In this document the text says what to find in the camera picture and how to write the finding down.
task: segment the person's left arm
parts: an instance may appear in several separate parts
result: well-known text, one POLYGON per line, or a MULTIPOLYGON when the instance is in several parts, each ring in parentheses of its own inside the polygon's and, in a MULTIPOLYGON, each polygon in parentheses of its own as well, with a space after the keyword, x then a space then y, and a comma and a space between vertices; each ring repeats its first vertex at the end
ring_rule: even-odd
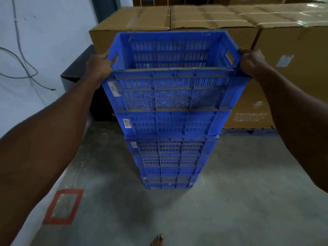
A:
POLYGON ((73 88, 0 139, 0 245, 12 243, 75 157, 94 91, 111 72, 107 55, 92 55, 73 88))

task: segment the person's right arm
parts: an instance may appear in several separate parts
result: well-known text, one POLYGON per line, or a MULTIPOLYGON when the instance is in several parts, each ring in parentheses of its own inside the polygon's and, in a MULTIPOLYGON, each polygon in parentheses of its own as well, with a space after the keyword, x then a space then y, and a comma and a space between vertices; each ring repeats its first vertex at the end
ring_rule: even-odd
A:
POLYGON ((261 51, 240 51, 240 67, 262 87, 286 148, 314 184, 328 193, 328 105, 269 66, 261 51))

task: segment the concrete floor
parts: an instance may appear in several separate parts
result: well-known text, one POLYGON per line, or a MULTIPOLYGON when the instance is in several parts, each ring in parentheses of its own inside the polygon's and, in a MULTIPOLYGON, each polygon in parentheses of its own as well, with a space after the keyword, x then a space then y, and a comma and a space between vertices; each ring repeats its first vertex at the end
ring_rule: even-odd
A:
POLYGON ((73 223, 43 224, 33 246, 328 245, 328 194, 279 137, 221 136, 193 188, 145 190, 118 124, 94 123, 66 188, 84 189, 73 223))

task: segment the black cable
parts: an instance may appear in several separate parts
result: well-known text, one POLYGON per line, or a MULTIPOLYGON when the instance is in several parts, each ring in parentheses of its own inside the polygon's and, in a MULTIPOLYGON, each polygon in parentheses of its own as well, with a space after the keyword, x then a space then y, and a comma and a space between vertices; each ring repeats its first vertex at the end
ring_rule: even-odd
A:
POLYGON ((18 45, 19 52, 20 52, 20 54, 21 54, 21 56, 22 56, 22 58, 23 58, 23 61, 26 62, 30 67, 32 67, 32 68, 35 70, 36 73, 33 74, 33 75, 31 75, 31 74, 29 73, 29 70, 24 66, 24 63, 21 61, 21 59, 20 59, 15 53, 13 53, 12 51, 10 51, 10 50, 8 50, 8 49, 6 49, 6 48, 4 48, 4 47, 0 47, 0 49, 4 50, 4 51, 6 51, 6 52, 9 52, 9 53, 11 53, 11 54, 13 54, 13 55, 19 60, 21 66, 24 68, 25 72, 27 73, 27 77, 11 77, 11 76, 7 76, 7 75, 2 74, 2 73, 0 73, 0 75, 2 75, 2 76, 4 76, 4 77, 7 77, 7 78, 12 78, 12 79, 25 79, 25 78, 29 78, 30 80, 33 80, 35 83, 37 83, 39 86, 41 86, 41 87, 43 87, 43 88, 45 88, 45 89, 51 90, 51 91, 55 91, 56 89, 51 89, 51 88, 45 87, 45 86, 43 86, 42 84, 40 84, 39 82, 37 82, 37 81, 33 78, 33 77, 36 76, 39 72, 38 72, 37 69, 35 69, 34 66, 32 66, 32 65, 31 65, 31 64, 25 59, 25 57, 24 57, 24 55, 23 55, 22 48, 21 48, 21 44, 20 44, 20 38, 19 38, 19 30, 18 30, 17 17, 16 17, 16 6, 15 6, 15 0, 11 0, 11 2, 12 2, 12 8, 13 8, 13 11, 14 11, 14 23, 15 23, 15 31, 16 31, 16 40, 17 40, 17 45, 18 45))

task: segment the human arm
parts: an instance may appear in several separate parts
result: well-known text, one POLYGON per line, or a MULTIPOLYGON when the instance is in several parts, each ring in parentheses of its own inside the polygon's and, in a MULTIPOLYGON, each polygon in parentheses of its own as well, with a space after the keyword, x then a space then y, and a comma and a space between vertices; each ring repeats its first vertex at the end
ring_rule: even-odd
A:
POLYGON ((262 87, 286 148, 314 184, 328 193, 328 105, 269 66, 261 51, 241 52, 240 67, 262 87))
POLYGON ((111 72, 106 56, 92 55, 73 88, 0 139, 0 245, 12 243, 75 157, 94 91, 111 72))

